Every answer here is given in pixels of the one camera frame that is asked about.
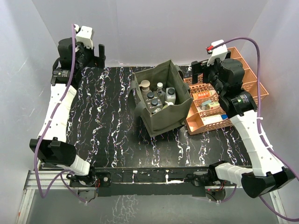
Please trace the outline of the white rectangular bottle black cap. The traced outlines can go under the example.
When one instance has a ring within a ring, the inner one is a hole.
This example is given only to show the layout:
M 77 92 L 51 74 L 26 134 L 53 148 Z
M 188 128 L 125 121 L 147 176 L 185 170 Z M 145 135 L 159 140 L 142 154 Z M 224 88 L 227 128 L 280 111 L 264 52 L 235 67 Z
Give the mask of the white rectangular bottle black cap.
M 176 91 L 175 88 L 173 87 L 168 87 L 166 88 L 165 91 L 165 102 L 172 102 L 173 104 L 175 104 L 176 102 Z

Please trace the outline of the yellow-green pump soap bottle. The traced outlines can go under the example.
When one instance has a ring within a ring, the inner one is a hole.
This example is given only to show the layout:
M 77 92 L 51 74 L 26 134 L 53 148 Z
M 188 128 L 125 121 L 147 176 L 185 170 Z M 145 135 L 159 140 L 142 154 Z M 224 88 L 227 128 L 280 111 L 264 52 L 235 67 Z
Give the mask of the yellow-green pump soap bottle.
M 167 102 L 167 101 L 165 101 L 164 108 L 166 108 L 166 107 L 168 107 L 170 105 L 174 105 L 174 103 L 173 102 Z

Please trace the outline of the beige pump lotion bottle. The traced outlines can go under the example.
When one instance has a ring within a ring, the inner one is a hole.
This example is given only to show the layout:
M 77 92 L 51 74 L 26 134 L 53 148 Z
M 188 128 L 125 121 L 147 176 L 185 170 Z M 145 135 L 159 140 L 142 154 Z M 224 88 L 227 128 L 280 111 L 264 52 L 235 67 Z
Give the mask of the beige pump lotion bottle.
M 142 97 L 146 97 L 150 90 L 150 81 L 149 80 L 142 80 L 139 84 L 139 87 L 141 89 Z

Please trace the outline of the clear square bottle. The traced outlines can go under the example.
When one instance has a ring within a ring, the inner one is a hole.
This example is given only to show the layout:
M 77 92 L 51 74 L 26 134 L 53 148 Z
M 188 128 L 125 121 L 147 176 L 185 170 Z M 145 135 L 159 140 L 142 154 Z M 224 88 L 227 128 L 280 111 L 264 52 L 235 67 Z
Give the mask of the clear square bottle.
M 154 94 L 154 92 L 150 91 L 147 93 L 147 95 L 145 96 L 145 102 L 147 104 L 150 104 L 152 100 L 156 99 L 156 96 Z
M 163 108 L 163 105 L 159 98 L 152 100 L 151 103 L 149 104 L 149 111 L 152 114 L 162 110 L 162 108 Z

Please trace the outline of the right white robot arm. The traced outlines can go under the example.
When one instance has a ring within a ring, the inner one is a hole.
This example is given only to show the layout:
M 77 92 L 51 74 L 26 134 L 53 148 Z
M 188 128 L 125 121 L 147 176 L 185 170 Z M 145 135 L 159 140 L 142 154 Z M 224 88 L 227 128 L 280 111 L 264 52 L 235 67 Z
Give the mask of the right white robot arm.
M 213 185 L 223 181 L 242 186 L 251 198 L 280 189 L 295 179 L 290 168 L 285 167 L 269 151 L 266 137 L 262 135 L 257 105 L 252 95 L 243 89 L 245 70 L 235 59 L 215 59 L 213 65 L 207 61 L 191 63 L 192 81 L 203 75 L 203 82 L 210 83 L 218 94 L 220 107 L 237 129 L 249 154 L 252 168 L 243 168 L 220 161 L 209 166 L 208 179 Z

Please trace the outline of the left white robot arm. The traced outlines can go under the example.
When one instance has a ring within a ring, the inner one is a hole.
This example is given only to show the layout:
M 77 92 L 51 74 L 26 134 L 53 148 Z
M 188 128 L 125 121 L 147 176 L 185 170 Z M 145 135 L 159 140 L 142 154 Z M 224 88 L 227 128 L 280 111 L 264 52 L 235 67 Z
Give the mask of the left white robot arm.
M 105 67 L 105 46 L 98 45 L 99 56 L 78 40 L 73 46 L 72 39 L 62 39 L 58 43 L 59 57 L 53 63 L 51 94 L 47 114 L 36 139 L 31 139 L 29 147 L 35 154 L 34 161 L 52 164 L 80 176 L 81 182 L 92 186 L 96 174 L 90 171 L 90 163 L 80 158 L 74 145 L 66 142 L 66 128 L 72 102 L 77 94 L 82 71 L 86 67 Z

